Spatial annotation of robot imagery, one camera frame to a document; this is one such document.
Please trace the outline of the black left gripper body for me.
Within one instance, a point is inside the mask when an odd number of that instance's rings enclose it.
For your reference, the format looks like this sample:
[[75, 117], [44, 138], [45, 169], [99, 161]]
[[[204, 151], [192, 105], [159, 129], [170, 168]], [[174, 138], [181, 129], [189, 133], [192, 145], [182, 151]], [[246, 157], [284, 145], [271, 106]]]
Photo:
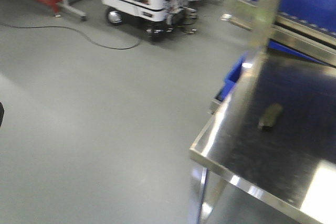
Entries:
[[0, 127], [2, 126], [3, 117], [4, 117], [4, 107], [3, 104], [0, 102]]

